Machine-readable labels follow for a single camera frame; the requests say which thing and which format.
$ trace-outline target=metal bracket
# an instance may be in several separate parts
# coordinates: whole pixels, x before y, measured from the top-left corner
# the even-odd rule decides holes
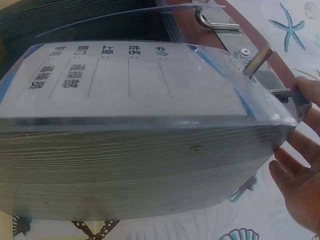
[[[212,0],[200,0],[199,3],[207,4]],[[275,72],[270,68],[266,60],[274,52],[269,45],[258,51],[251,40],[241,31],[241,26],[222,9],[196,8],[194,16],[196,21],[203,27],[213,30],[226,50],[243,64],[241,69],[250,79],[255,78],[268,89],[276,98],[282,102],[297,120],[301,119],[301,114],[305,115],[303,109],[309,102],[303,95],[295,90],[286,88]]]

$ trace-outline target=metal rod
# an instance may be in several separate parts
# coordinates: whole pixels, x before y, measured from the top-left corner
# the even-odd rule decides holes
[[[267,44],[263,47],[244,68],[243,73],[247,75],[249,79],[255,74],[255,72],[261,67],[262,64],[274,53],[274,49]]]

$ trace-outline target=finger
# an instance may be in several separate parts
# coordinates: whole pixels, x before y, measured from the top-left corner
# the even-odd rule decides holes
[[[297,130],[293,131],[287,141],[310,165],[319,161],[320,145],[303,135],[301,132]]]
[[[310,108],[303,121],[320,136],[320,111]]]
[[[281,167],[281,164],[275,160],[270,162],[269,170],[275,184],[278,186],[284,198],[286,198],[292,190],[293,177],[290,176],[290,174]]]
[[[311,170],[304,167],[300,162],[295,160],[286,150],[279,148],[275,154],[275,158],[279,161],[281,166],[293,177],[309,174]]]
[[[297,77],[296,80],[296,84],[301,93],[311,102],[320,106],[320,81],[309,80],[303,76]]]

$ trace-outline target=paper label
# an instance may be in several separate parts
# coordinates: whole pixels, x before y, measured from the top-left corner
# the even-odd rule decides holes
[[[44,44],[2,92],[3,118],[247,115],[231,83],[180,43]]]

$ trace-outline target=dark wood edge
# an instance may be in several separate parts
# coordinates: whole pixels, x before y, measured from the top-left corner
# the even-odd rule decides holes
[[[165,1],[169,5],[190,3],[189,0]],[[230,3],[226,0],[215,0],[215,2],[225,6],[223,10],[241,26],[242,31],[248,36],[258,50],[262,49],[268,43],[254,26],[252,26],[251,23],[248,22],[248,20]],[[201,26],[196,21],[194,11],[174,11],[172,14],[187,43],[225,49],[218,36],[212,30]],[[281,57],[275,52],[267,62],[285,87],[293,90],[296,85],[296,77]]]

